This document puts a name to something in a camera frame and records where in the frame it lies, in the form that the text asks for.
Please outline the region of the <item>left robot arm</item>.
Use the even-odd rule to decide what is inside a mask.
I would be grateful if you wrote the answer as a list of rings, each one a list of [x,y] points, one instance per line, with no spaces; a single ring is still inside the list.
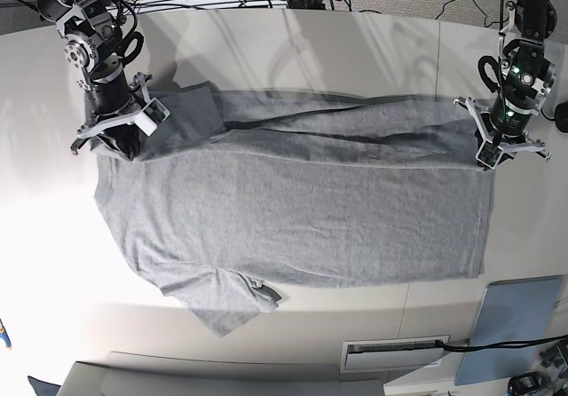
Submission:
[[[491,107],[472,98],[454,101],[476,123],[478,166],[493,170],[521,152],[550,157],[545,143],[531,139],[526,127],[540,114],[556,80],[556,67],[545,58],[545,43],[556,24],[550,0],[501,1],[498,56],[484,56],[477,64],[496,99]]]

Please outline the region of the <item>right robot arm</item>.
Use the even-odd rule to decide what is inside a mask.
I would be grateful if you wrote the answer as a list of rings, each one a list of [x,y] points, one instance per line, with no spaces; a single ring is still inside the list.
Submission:
[[[71,146],[72,153],[96,140],[126,160],[141,149],[144,103],[137,83],[129,84],[125,67],[140,53],[144,37],[127,21],[138,16],[125,0],[36,0],[40,16],[56,26],[64,54],[83,90],[85,122]]]

